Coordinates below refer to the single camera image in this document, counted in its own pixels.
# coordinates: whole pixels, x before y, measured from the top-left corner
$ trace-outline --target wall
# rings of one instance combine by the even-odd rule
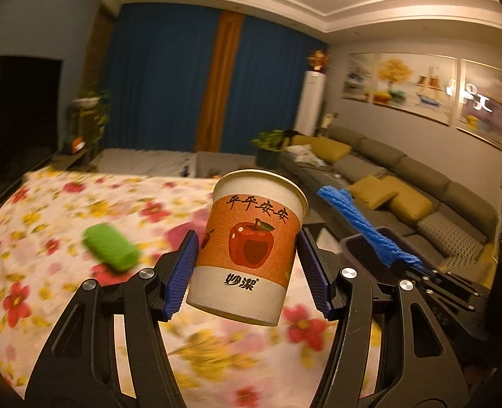
[[[0,55],[64,60],[59,92],[59,133],[78,94],[88,33],[98,0],[0,0]]]
[[[502,152],[487,143],[425,118],[391,108],[341,99],[347,54],[392,52],[465,58],[502,69],[498,48],[449,39],[396,39],[331,46],[326,111],[338,112],[336,124],[396,147],[408,156],[465,185],[497,207],[502,180]]]

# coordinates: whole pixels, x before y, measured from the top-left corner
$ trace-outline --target throw pillow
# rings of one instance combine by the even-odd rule
[[[398,178],[386,176],[382,182],[398,192],[389,201],[389,210],[405,224],[414,225],[432,211],[431,200]]]
[[[395,189],[389,188],[371,174],[351,185],[348,190],[372,210],[377,209],[398,194]]]
[[[333,164],[334,171],[342,175],[350,183],[356,183],[368,175],[381,178],[387,174],[387,169],[374,165],[353,155],[347,155]]]
[[[291,146],[304,146],[306,144],[312,144],[318,138],[314,136],[307,135],[296,135],[292,138]]]
[[[351,147],[342,142],[320,136],[311,143],[313,153],[323,161],[333,164],[351,151]]]
[[[438,212],[419,221],[418,233],[448,258],[449,267],[473,264],[483,251],[479,241]]]

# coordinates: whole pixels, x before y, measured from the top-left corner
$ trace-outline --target white air conditioner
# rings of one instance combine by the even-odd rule
[[[313,135],[321,105],[323,104],[323,92],[326,84],[326,75],[320,72],[306,72],[298,113],[294,122],[294,130],[303,135]]]

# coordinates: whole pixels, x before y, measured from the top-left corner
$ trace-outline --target orange paper cup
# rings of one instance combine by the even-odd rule
[[[248,324],[275,326],[291,277],[307,200],[271,172],[239,170],[215,186],[187,304]]]

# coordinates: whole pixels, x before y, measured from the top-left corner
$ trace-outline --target green plant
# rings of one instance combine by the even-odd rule
[[[109,100],[109,92],[96,87],[86,87],[80,90],[79,98],[101,98],[102,102],[106,103]]]
[[[271,132],[260,132],[258,137],[251,140],[251,144],[262,150],[270,152],[280,152],[285,132],[283,130],[272,130]]]

